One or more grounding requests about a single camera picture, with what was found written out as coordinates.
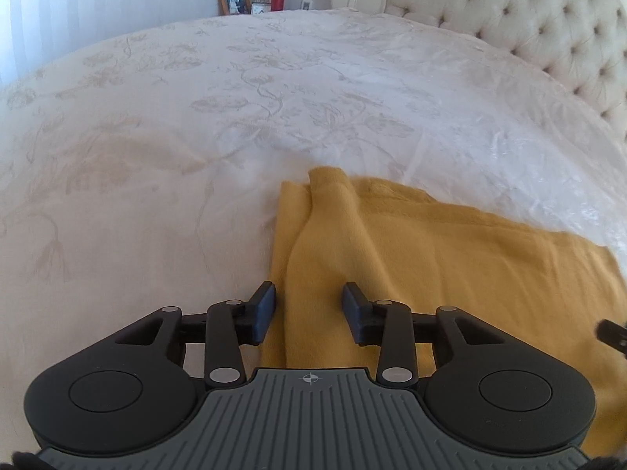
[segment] photograph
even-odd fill
[[[265,3],[253,3],[251,6],[250,13],[253,15],[265,14],[270,11],[271,4]]]
[[[219,0],[222,15],[250,14],[250,0]]]

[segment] floral pattern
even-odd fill
[[[341,166],[610,246],[623,145],[539,69],[351,10],[107,40],[0,90],[0,460],[45,367],[160,306],[265,279],[281,180]]]

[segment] tufted headboard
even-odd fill
[[[627,0],[332,0],[470,34],[537,65],[627,134]]]

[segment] ribbed rubber surface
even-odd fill
[[[192,422],[157,447],[114,458],[46,449],[58,470],[574,470],[577,449],[545,457],[484,454],[435,427],[414,395],[366,372],[259,370],[214,391]]]

